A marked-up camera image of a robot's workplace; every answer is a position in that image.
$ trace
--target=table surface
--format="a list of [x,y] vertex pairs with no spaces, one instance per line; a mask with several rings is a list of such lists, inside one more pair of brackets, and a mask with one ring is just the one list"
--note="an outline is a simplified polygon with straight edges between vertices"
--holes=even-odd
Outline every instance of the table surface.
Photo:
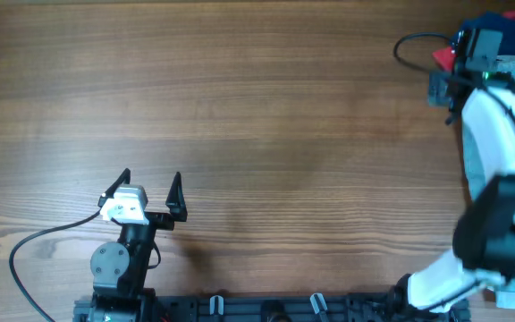
[[[97,210],[129,167],[149,208],[181,171],[188,223],[159,232],[160,295],[383,291],[451,246],[468,192],[460,130],[394,42],[453,33],[483,1],[0,7],[0,321],[40,320],[7,259]],[[440,40],[402,54],[433,66]],[[17,254],[58,320],[92,293],[112,223]],[[515,321],[473,297],[474,321]]]

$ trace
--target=wooden table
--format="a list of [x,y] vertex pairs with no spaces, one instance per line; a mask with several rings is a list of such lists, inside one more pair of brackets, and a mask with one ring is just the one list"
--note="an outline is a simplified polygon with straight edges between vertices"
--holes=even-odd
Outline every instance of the wooden table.
[[[453,33],[502,3],[101,4],[0,7],[0,321],[40,320],[7,259],[97,210],[125,168],[151,209],[181,171],[188,223],[160,232],[158,294],[383,291],[451,246],[467,198],[458,129],[394,42]],[[430,64],[438,40],[402,53]],[[67,321],[95,220],[25,245],[18,273]],[[480,296],[474,321],[515,321]]]

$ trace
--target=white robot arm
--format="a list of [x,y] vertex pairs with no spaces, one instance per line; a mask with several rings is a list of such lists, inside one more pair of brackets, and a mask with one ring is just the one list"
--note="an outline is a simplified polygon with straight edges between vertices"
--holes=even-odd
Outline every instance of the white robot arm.
[[[509,106],[515,116],[515,94],[507,89],[488,90]],[[477,143],[486,183],[496,175],[515,176],[515,125],[498,102],[484,90],[475,89],[469,95],[461,117]],[[515,225],[515,214],[512,223]],[[506,282],[499,271],[466,269],[462,259],[449,249],[436,262],[409,278],[408,303],[417,309],[442,303],[430,311],[447,312],[452,304],[471,293],[485,288],[497,289]]]

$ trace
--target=blue object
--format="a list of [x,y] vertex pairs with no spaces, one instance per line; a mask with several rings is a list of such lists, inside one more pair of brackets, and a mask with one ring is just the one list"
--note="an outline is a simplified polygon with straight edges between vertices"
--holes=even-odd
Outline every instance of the blue object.
[[515,55],[515,21],[504,18],[498,13],[485,13],[484,15],[474,19],[464,21],[460,30],[469,30],[474,28],[498,30],[503,33],[502,44],[500,45],[499,55]]

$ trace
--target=black wire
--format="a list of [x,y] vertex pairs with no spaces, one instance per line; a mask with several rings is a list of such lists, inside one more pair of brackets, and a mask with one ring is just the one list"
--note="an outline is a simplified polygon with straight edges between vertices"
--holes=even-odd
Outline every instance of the black wire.
[[412,70],[420,71],[420,72],[426,72],[426,73],[434,72],[435,70],[429,70],[426,67],[420,66],[418,64],[411,63],[411,62],[407,61],[406,59],[404,59],[404,58],[399,56],[399,47],[401,46],[401,44],[403,42],[405,42],[407,40],[411,40],[411,39],[415,39],[415,38],[423,38],[423,37],[442,38],[444,40],[447,40],[448,42],[451,42],[450,37],[448,37],[446,35],[443,35],[442,33],[438,33],[438,32],[419,32],[419,33],[414,33],[414,34],[410,34],[410,35],[407,35],[407,36],[399,39],[399,41],[397,41],[397,43],[394,44],[393,56],[394,56],[394,58],[396,58],[396,60],[399,63],[401,63],[405,67],[408,67],[408,68],[410,68]]
[[116,219],[114,219],[114,218],[111,218],[111,221],[112,221],[113,223],[115,223],[115,224],[119,225],[119,226],[122,226],[122,224],[121,224],[121,223],[119,223],[119,222],[118,222]]
[[43,318],[45,318],[49,322],[55,322],[55,321],[51,317],[49,317],[49,315],[43,309],[41,309],[41,307],[39,307],[37,305],[35,300],[33,300],[31,295],[25,289],[25,286],[23,286],[23,283],[21,282],[21,280],[19,279],[19,276],[17,275],[17,272],[15,271],[15,264],[13,262],[13,260],[15,259],[15,253],[17,252],[17,250],[21,246],[23,246],[23,244],[25,244],[28,241],[34,240],[35,238],[38,238],[38,237],[43,236],[43,235],[48,234],[48,233],[54,233],[54,232],[62,231],[62,230],[65,230],[65,229],[73,228],[73,227],[76,227],[78,225],[86,224],[89,221],[95,219],[98,215],[99,215],[99,212],[97,211],[95,213],[95,215],[90,216],[90,217],[88,217],[86,219],[80,220],[80,221],[78,221],[76,223],[68,224],[68,225],[62,225],[62,226],[59,226],[59,227],[46,229],[46,230],[40,231],[38,233],[33,233],[32,235],[30,235],[28,237],[25,237],[21,241],[19,241],[17,243],[17,245],[15,245],[15,247],[13,247],[13,249],[11,250],[11,254],[9,255],[9,269],[11,270],[11,275],[13,276],[13,280],[15,280],[15,283],[17,283],[17,286],[19,287],[19,290],[21,291],[21,293],[23,293],[23,295],[25,296],[27,301],[29,301],[29,303],[33,306],[33,308],[35,308],[37,310],[37,312],[39,312],[39,314],[41,316],[43,316]]
[[[498,105],[502,108],[504,113],[511,118],[511,121],[515,127],[515,115],[512,112],[511,108],[509,106],[506,106],[506,104],[499,97],[497,97],[493,92],[491,92],[484,84],[481,84],[481,83],[477,84],[471,80],[468,80],[468,79],[465,79],[465,78],[462,78],[462,77],[459,77],[456,75],[452,75],[447,72],[440,72],[437,70],[429,70],[426,67],[411,63],[411,62],[407,61],[406,59],[399,56],[398,51],[399,51],[399,47],[401,46],[402,43],[404,43],[407,40],[411,40],[414,38],[421,38],[421,37],[437,37],[437,38],[446,39],[449,42],[451,41],[451,39],[449,37],[442,35],[442,34],[434,33],[434,32],[420,32],[420,33],[407,35],[407,36],[399,39],[399,41],[397,41],[397,43],[394,45],[393,56],[397,60],[397,62],[399,62],[400,64],[402,64],[412,70],[418,71],[418,72],[424,72],[424,73],[428,73],[428,74],[436,73],[436,74],[440,75],[441,77],[445,78],[447,81],[454,81],[454,82],[460,83],[462,85],[466,85],[466,86],[470,86],[475,89],[483,90],[489,97],[491,97],[494,101],[496,101],[496,103],[498,103]],[[465,292],[470,291],[472,288],[474,288],[477,285],[477,283],[478,282],[472,284],[470,287],[465,289],[463,292],[460,292],[459,294],[453,296],[451,300],[438,302],[438,303],[433,304],[430,307],[424,308],[422,310],[431,310],[431,309],[436,309],[440,306],[443,306],[444,304],[457,299]]]
[[156,265],[150,265],[148,267],[148,269],[157,268],[158,265],[160,265],[160,262],[162,261],[162,257],[160,256],[160,250],[158,249],[158,246],[156,245],[156,243],[154,243],[154,247],[153,248],[156,251],[156,254],[158,255],[158,263],[156,263]]

